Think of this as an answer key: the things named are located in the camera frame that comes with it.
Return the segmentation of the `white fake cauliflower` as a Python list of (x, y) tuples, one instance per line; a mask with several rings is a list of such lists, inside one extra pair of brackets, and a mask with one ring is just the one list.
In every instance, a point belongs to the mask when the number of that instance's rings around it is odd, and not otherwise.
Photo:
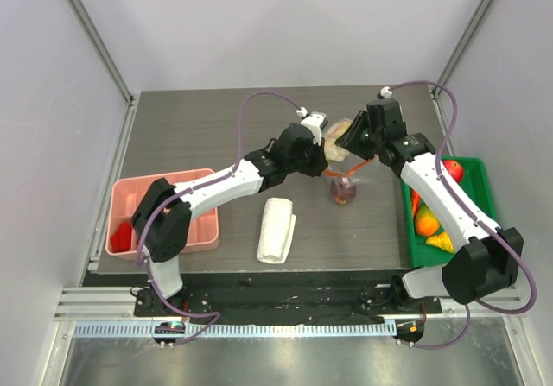
[(324, 155), (329, 163), (342, 162), (349, 156), (349, 152), (338, 145), (337, 140), (347, 132), (351, 124), (350, 119), (342, 118), (324, 132)]

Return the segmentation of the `clear zip top bag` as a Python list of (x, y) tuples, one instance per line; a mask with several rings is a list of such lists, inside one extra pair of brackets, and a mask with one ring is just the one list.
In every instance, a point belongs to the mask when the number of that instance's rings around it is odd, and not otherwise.
[(323, 177), (327, 180), (330, 199), (338, 206), (353, 202), (358, 187), (372, 183), (375, 167), (375, 161), (363, 160), (355, 155), (329, 162)]

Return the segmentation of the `orange fake carrot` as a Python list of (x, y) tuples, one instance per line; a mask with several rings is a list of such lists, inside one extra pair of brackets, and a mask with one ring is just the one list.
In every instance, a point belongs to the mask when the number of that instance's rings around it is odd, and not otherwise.
[(421, 196), (414, 189), (410, 189), (411, 217), (416, 219), (419, 207), (421, 205)]

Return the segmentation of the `red fake tomato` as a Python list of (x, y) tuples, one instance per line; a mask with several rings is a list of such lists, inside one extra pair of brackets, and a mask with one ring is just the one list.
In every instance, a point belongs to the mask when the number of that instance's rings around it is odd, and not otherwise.
[(448, 171), (448, 173), (451, 175), (451, 177), (457, 182), (461, 183), (464, 178), (464, 168), (463, 166), (456, 160), (445, 160), (443, 162), (444, 167)]

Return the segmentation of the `orange fake fruit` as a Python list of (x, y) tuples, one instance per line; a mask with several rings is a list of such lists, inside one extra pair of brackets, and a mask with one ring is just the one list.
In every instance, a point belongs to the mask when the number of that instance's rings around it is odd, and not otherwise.
[(420, 206), (414, 221), (415, 232), (421, 237), (432, 237), (441, 228), (441, 223), (437, 216), (428, 206)]

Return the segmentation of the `yellow fake pepper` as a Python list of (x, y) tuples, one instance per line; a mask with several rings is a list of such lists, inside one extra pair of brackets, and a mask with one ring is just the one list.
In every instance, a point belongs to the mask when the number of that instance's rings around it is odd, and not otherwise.
[(445, 251), (450, 254), (455, 253), (455, 248), (452, 240), (449, 237), (447, 232), (443, 231), (439, 234), (436, 234), (432, 237), (428, 237), (425, 241), (428, 246), (435, 247), (439, 250)]

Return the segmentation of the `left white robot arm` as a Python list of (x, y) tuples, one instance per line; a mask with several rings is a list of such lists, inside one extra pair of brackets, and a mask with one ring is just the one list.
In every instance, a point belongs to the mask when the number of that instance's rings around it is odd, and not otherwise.
[(173, 185), (161, 178), (149, 185), (130, 223), (139, 237), (136, 259), (147, 264), (158, 310), (173, 316), (183, 308), (178, 256), (191, 223), (213, 208), (279, 186), (291, 174), (321, 175), (327, 168), (322, 130), (305, 121), (293, 123), (237, 165), (198, 180)]

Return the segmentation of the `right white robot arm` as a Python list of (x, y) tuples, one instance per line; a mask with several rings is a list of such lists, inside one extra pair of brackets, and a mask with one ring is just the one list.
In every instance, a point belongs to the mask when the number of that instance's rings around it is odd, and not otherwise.
[(466, 305), (517, 280), (522, 236), (515, 228), (501, 229), (474, 204), (425, 135), (408, 134), (397, 100), (368, 104), (335, 142), (364, 160), (378, 157), (422, 197), (453, 244), (448, 263), (402, 276), (401, 284), (390, 291), (395, 309), (408, 313), (423, 297), (442, 295)]

